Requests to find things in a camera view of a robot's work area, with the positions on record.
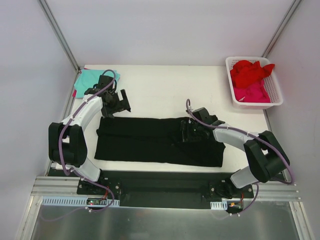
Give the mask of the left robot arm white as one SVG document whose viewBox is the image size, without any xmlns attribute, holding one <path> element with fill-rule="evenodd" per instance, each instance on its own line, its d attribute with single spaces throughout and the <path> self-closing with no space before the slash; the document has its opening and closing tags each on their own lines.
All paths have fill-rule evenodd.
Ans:
<svg viewBox="0 0 320 240">
<path fill-rule="evenodd" d="M 115 113 L 131 111 L 126 91 L 120 91 L 122 99 L 116 92 L 116 78 L 115 71 L 105 70 L 98 82 L 84 92 L 77 109 L 61 122 L 53 122 L 48 127 L 49 159 L 60 164 L 67 176 L 75 172 L 89 182 L 89 190 L 96 195 L 105 191 L 106 183 L 101 179 L 101 170 L 88 158 L 84 131 L 98 112 L 103 118 L 113 118 Z"/>
</svg>

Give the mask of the black t-shirt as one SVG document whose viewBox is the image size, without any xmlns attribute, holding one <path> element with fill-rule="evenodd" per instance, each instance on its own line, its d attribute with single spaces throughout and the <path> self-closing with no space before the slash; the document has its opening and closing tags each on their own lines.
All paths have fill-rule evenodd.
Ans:
<svg viewBox="0 0 320 240">
<path fill-rule="evenodd" d="M 178 118 L 101 118 L 95 159 L 221 167 L 223 157 L 208 143 L 183 143 Z"/>
</svg>

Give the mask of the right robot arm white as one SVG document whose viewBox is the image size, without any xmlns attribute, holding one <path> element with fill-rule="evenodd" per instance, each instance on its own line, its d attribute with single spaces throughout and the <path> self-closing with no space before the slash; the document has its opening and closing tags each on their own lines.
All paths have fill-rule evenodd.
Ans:
<svg viewBox="0 0 320 240">
<path fill-rule="evenodd" d="M 283 170 L 290 169 L 290 160 L 275 135 L 266 130 L 250 133 L 232 127 L 224 121 L 209 115 L 206 108 L 191 110 L 186 107 L 189 119 L 181 123 L 184 142 L 208 143 L 214 147 L 213 153 L 219 158 L 224 155 L 224 148 L 230 145 L 244 152 L 247 166 L 234 172 L 225 180 L 225 192 L 230 197 L 237 197 L 243 188 L 267 183 L 276 179 Z"/>
</svg>

